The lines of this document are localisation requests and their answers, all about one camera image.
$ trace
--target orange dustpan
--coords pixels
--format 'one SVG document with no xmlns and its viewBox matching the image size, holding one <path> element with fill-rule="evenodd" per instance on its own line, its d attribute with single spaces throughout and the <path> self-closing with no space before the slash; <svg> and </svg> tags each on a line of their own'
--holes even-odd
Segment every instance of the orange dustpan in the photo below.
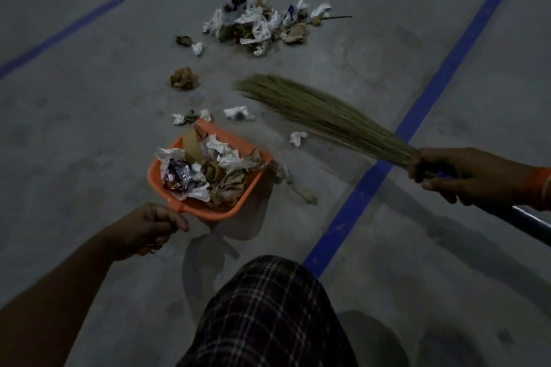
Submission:
<svg viewBox="0 0 551 367">
<path fill-rule="evenodd" d="M 232 149 L 237 149 L 239 151 L 239 156 L 244 157 L 252 153 L 255 149 L 254 146 L 248 142 L 238 138 L 235 135 L 230 134 L 229 132 L 224 131 L 223 129 L 217 127 L 210 122 L 207 122 L 204 119 L 197 120 L 193 126 L 198 129 L 200 132 L 206 132 L 208 135 L 216 134 L 216 139 L 221 142 L 227 142 Z M 179 137 L 169 148 L 183 148 L 182 137 Z M 266 163 L 266 165 L 272 161 L 272 156 L 267 152 L 262 151 L 258 148 L 260 156 Z M 230 210 L 214 210 L 209 208 L 204 202 L 197 200 L 195 198 L 189 197 L 183 201 L 178 200 L 176 197 L 172 196 L 169 190 L 165 189 L 162 186 L 161 179 L 161 162 L 155 160 L 149 171 L 147 172 L 147 180 L 149 184 L 155 189 L 155 191 L 164 197 L 168 202 L 168 207 L 172 210 L 175 210 L 179 213 L 190 213 L 197 216 L 198 218 L 205 220 L 222 220 L 233 216 L 243 203 L 247 200 L 247 197 L 251 194 L 252 190 L 262 177 L 262 174 L 265 172 L 266 166 L 261 170 L 251 171 L 247 173 L 247 182 L 245 183 L 245 192 L 243 196 L 239 199 L 237 204 Z"/>
</svg>

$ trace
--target broom handle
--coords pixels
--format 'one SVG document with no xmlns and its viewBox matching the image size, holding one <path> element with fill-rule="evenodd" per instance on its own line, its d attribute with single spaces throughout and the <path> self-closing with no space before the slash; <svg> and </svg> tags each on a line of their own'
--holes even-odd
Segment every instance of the broom handle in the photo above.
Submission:
<svg viewBox="0 0 551 367">
<path fill-rule="evenodd" d="M 445 173 L 438 173 L 437 177 L 449 177 Z M 551 246 L 551 224 L 540 219 L 535 214 L 528 212 L 518 206 L 478 206 L 490 215 L 497 216 L 509 225 L 530 235 L 530 237 Z"/>
</svg>

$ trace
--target plaid shorts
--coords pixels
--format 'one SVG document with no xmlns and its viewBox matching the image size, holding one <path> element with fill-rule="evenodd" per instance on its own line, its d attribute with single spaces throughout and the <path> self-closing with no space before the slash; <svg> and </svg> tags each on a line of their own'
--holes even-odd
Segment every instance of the plaid shorts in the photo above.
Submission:
<svg viewBox="0 0 551 367">
<path fill-rule="evenodd" d="M 288 259 L 253 259 L 205 309 L 177 367 L 357 366 L 321 283 Z"/>
</svg>

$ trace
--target blue line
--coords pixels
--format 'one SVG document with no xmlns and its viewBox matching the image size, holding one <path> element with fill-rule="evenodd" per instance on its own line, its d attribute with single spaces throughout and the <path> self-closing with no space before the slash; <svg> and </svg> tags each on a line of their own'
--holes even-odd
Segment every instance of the blue line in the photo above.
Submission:
<svg viewBox="0 0 551 367">
<path fill-rule="evenodd" d="M 410 142 L 419 129 L 421 123 L 430 112 L 446 86 L 450 83 L 459 65 L 463 62 L 472 46 L 482 34 L 492 15 L 502 0 L 486 0 L 467 30 L 461 35 L 449 55 L 432 77 L 425 90 L 409 110 L 404 120 L 396 129 L 395 134 L 405 142 Z M 378 161 L 360 180 L 347 201 L 338 211 L 327 231 L 310 252 L 304 266 L 316 278 L 329 265 L 335 253 L 342 245 L 352 228 L 375 196 L 382 183 L 388 176 L 392 166 L 389 163 Z"/>
<path fill-rule="evenodd" d="M 45 41 L 35 45 L 30 50 L 25 51 L 21 55 L 15 57 L 12 60 L 9 60 L 7 63 L 0 66 L 0 80 L 8 76 L 10 73 L 16 71 L 19 67 L 23 67 L 25 64 L 37 58 L 44 51 L 49 50 L 53 46 L 64 41 L 66 38 L 74 34 L 75 32 L 81 30 L 85 26 L 94 22 L 100 16 L 105 15 L 110 10 L 121 5 L 125 0 L 110 0 L 105 2 L 103 5 L 97 7 L 93 11 L 87 13 L 86 15 L 80 17 L 68 27 L 60 30 L 57 34 L 49 37 Z"/>
</svg>

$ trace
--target concrete floor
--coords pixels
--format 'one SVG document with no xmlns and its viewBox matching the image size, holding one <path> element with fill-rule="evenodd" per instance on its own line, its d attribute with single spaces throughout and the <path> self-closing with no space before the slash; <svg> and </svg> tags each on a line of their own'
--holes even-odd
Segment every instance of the concrete floor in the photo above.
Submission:
<svg viewBox="0 0 551 367">
<path fill-rule="evenodd" d="M 0 0 L 0 63 L 106 0 Z M 159 255 L 118 263 L 101 288 L 68 365 L 173 365 L 209 298 L 245 262 L 273 253 L 303 261 L 371 165 L 308 139 L 231 92 L 250 72 L 274 72 L 334 93 L 395 128 L 485 0 L 329 1 L 334 14 L 305 46 L 265 58 L 201 36 L 227 0 L 128 0 L 0 81 L 0 303 L 94 232 L 145 201 L 155 146 L 180 133 L 171 113 L 209 108 L 217 124 L 285 161 L 319 197 L 260 186 L 238 216 L 210 230 L 195 218 Z M 298 0 L 272 0 L 285 9 Z M 551 162 L 545 0 L 505 0 L 414 139 L 474 145 Z M 202 39 L 203 58 L 172 41 Z M 201 85 L 180 93 L 169 75 L 191 66 Z M 222 110 L 247 104 L 255 122 Z M 25 171 L 25 181 L 20 174 Z M 551 252 L 481 211 L 450 206 L 394 170 L 321 281 L 362 365 L 383 334 L 412 365 L 547 365 Z"/>
</svg>

